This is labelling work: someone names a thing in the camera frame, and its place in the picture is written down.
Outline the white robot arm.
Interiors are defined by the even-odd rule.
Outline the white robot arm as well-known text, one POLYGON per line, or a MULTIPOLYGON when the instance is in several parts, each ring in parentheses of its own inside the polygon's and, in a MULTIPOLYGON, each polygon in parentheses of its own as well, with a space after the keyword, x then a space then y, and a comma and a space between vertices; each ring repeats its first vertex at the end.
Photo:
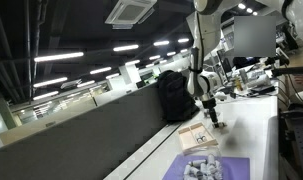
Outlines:
MULTIPOLYGON (((216 100, 214 91, 222 86, 215 72, 203 70, 205 57, 214 50, 221 38, 221 17, 227 10, 238 6, 243 0, 193 0, 194 27, 191 28, 194 39, 191 48, 189 77, 187 90, 197 97, 204 109, 209 112, 214 128, 225 127, 219 122, 215 111, 216 100)), ((257 0, 278 11, 286 20, 291 22, 298 37, 303 40, 303 0, 257 0)))

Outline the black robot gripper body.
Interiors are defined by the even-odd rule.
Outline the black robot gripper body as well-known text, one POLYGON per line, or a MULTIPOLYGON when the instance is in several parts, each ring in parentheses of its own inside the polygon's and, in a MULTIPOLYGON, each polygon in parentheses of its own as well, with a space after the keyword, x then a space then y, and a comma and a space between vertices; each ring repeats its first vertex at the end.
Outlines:
POLYGON ((205 109, 208 110, 212 122, 214 124, 217 124, 218 123, 218 118, 217 118, 217 114, 216 114, 216 111, 215 111, 216 100, 215 99, 210 99, 209 101, 203 101, 202 105, 205 109))

